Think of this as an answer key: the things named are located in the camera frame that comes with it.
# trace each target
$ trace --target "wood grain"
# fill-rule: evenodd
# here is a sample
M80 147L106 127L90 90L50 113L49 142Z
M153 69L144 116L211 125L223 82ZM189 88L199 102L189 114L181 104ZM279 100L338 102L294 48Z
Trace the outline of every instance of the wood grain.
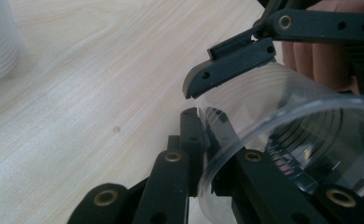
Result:
M66 223L83 196L149 175L206 49L251 27L254 0L11 0L22 49L0 79L0 223ZM196 201L190 223L209 223Z

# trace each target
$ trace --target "human hand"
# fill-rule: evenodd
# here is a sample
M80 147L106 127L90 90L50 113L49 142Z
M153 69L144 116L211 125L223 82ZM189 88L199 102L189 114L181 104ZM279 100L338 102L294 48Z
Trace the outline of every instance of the human hand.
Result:
M307 9L364 13L364 0L323 0ZM344 45L283 42L282 49L285 66L336 91L358 93Z

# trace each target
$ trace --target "brass insert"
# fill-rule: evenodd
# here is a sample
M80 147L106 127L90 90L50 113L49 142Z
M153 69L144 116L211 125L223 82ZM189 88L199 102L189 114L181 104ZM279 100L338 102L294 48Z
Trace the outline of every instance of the brass insert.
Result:
M292 25L292 18L290 18L290 16L288 15L282 16L278 20L278 25L281 27L282 30L287 30Z
M180 161L182 159L181 154L177 153L177 152L170 152L165 154L164 158L167 161Z
M118 199L118 192L114 189L103 190L94 197L94 204L100 207L108 206Z
M357 202L350 194L339 189L327 189L327 196L339 206L355 207L357 205Z
M245 159L248 161L261 161L261 155L257 152L247 152L245 154Z

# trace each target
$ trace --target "light wood surface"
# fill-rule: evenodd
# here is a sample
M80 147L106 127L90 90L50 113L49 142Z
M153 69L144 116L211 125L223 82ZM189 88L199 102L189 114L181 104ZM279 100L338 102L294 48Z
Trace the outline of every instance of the light wood surface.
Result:
M149 175L179 133L188 71L251 27L254 0L10 0L22 49L0 79L0 223L66 223L92 188ZM209 223L197 201L189 223Z

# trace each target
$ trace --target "wooden table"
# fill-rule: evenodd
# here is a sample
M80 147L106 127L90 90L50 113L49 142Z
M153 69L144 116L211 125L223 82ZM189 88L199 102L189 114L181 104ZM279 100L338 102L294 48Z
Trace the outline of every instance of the wooden table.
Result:
M206 50L254 0L11 0L21 57L0 79L0 223L66 223L92 188L149 175ZM209 223L191 200L190 223Z

